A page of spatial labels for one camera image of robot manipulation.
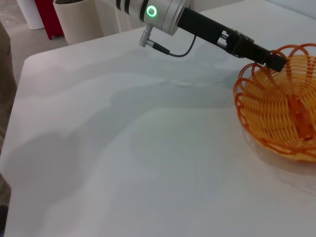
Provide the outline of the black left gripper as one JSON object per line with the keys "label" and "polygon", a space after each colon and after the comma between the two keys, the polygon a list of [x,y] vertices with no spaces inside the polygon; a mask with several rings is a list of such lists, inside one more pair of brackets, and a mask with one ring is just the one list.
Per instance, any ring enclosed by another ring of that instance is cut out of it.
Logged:
{"label": "black left gripper", "polygon": [[235,57],[249,59],[277,72],[286,64],[284,57],[253,44],[253,40],[247,36],[187,7],[183,10],[177,26]]}

